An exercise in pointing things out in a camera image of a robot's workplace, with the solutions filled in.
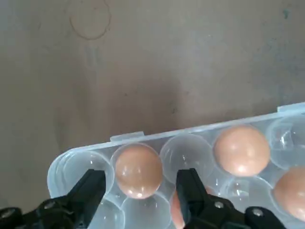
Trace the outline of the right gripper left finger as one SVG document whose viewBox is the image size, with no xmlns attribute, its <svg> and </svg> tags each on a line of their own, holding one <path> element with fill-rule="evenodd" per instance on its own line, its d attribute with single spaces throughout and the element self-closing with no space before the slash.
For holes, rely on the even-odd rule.
<svg viewBox="0 0 305 229">
<path fill-rule="evenodd" d="M 0 210 L 2 229 L 86 229 L 106 192 L 103 170 L 89 169 L 68 192 L 50 198 L 34 210 L 23 213 L 20 208 Z"/>
</svg>

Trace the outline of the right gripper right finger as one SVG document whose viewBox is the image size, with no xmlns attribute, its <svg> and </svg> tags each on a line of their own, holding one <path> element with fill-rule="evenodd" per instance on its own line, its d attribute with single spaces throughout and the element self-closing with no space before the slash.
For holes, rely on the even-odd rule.
<svg viewBox="0 0 305 229">
<path fill-rule="evenodd" d="M 242 213 L 228 199 L 210 195 L 194 168 L 177 172 L 176 191 L 185 229 L 284 229 L 270 210 L 250 206 Z"/>
</svg>

